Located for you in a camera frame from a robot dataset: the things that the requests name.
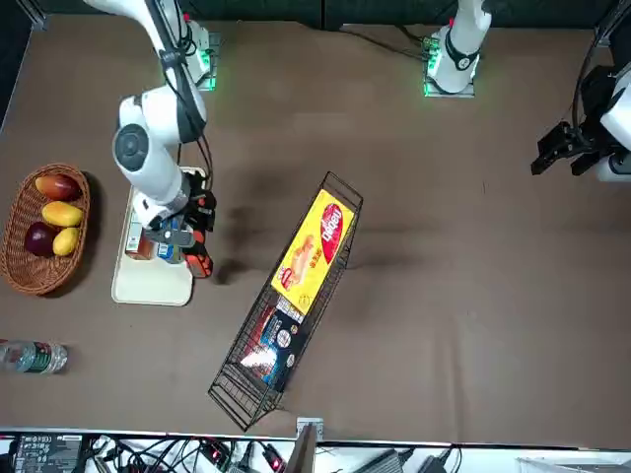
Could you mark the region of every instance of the water bottle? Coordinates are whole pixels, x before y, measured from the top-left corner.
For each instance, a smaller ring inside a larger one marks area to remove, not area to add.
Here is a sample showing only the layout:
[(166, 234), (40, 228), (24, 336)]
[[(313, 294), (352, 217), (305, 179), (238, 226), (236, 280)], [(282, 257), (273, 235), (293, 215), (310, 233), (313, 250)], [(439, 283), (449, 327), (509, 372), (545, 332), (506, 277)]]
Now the water bottle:
[(63, 345), (0, 340), (0, 366), (5, 371), (58, 372), (67, 361), (68, 352)]

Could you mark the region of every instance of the electronic device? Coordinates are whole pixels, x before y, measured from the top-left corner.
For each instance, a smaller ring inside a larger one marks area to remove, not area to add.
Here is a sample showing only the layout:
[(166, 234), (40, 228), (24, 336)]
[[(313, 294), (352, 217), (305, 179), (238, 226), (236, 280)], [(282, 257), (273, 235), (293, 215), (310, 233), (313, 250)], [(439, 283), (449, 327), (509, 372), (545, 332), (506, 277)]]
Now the electronic device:
[(283, 457), (280, 456), (280, 453), (274, 447), (274, 445), (272, 445), (271, 443), (262, 443), (261, 446), (263, 447), (263, 458), (265, 458), (265, 461), (272, 469), (272, 471), (274, 473), (283, 473), (283, 471), (285, 471), (285, 468), (287, 467), (287, 463), (285, 462)]
[(403, 465), (413, 453), (413, 448), (402, 453), (391, 448), (360, 466), (354, 473), (403, 473)]
[(220, 441), (209, 441), (200, 450), (219, 471), (226, 471), (230, 466), (230, 449)]
[(18, 440), (13, 461), (15, 473), (67, 473), (78, 466), (83, 437), (56, 434), (24, 434)]

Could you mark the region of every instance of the yellow box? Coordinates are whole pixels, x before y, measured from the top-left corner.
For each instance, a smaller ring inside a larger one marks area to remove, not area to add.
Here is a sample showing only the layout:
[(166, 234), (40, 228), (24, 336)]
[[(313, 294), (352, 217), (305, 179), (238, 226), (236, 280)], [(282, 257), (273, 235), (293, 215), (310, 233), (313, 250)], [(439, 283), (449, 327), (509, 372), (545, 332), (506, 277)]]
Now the yellow box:
[(354, 214), (322, 189), (289, 246), (272, 287), (307, 315)]

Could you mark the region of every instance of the fruit basket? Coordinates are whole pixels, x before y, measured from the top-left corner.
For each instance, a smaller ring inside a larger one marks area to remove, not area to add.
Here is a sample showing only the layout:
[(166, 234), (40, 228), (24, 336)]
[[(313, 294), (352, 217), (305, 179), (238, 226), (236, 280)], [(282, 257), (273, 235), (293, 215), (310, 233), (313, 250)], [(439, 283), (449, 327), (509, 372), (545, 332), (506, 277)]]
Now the fruit basket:
[[(69, 203), (83, 211), (83, 220), (79, 226), (79, 241), (74, 252), (69, 256), (45, 258), (25, 250), (25, 235), (31, 224), (41, 220), (41, 208), (50, 202), (50, 199), (35, 188), (35, 180), (42, 175), (55, 173), (72, 177), (79, 184), (81, 196)], [(37, 296), (63, 285), (81, 261), (89, 216), (90, 188), (88, 181), (78, 169), (69, 165), (54, 164), (32, 172), (18, 190), (4, 229), (0, 270), (8, 283), (16, 291)]]

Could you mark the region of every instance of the wire rack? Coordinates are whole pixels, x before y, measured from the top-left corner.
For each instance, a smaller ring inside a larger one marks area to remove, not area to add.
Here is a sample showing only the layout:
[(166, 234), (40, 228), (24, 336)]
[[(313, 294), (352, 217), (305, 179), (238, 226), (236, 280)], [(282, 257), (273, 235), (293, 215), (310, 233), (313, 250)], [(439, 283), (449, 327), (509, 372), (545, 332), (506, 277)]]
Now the wire rack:
[[(262, 330), (261, 321), (265, 319), (265, 314), (271, 307), (276, 307), (279, 300), (279, 294), (271, 286), (272, 278), (321, 189), (326, 190), (342, 202), (353, 212), (354, 217), (346, 237), (320, 286), (314, 303), (298, 328), (296, 337), (301, 341), (302, 348), (296, 355), (295, 361), (290, 368), (283, 365), (282, 368), (272, 371), (273, 364), (271, 363), (262, 363), (256, 368), (246, 368), (242, 364), (242, 360), (245, 357), (260, 357), (264, 360), (266, 356), (265, 348), (261, 347), (259, 343)], [(346, 269), (363, 202), (363, 197), (355, 189), (334, 173), (328, 172), (245, 318), (245, 322), (239, 330), (224, 363), (221, 365), (208, 390), (210, 397), (244, 431), (278, 407), (287, 382), (316, 332), (324, 310)], [(266, 374), (269, 377), (266, 381), (263, 381), (262, 378)]]

